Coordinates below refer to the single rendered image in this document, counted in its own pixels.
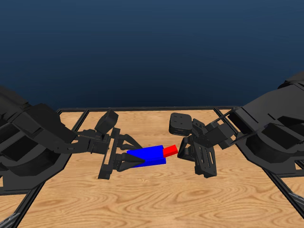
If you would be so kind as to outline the blue hollow socket block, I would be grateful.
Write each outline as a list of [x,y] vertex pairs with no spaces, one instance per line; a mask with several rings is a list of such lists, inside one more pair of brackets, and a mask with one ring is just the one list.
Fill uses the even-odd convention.
[[164,158],[163,155],[162,145],[137,150],[128,150],[127,153],[145,160],[144,163],[136,165],[133,168],[166,164],[166,158]]

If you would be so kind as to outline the thin red peg bar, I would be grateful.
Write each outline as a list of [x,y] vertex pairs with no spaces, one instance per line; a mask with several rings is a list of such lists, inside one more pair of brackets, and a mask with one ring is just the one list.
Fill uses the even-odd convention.
[[174,144],[172,146],[163,148],[162,153],[163,153],[163,157],[167,158],[169,156],[177,154],[178,153],[178,149],[177,149],[176,145]]

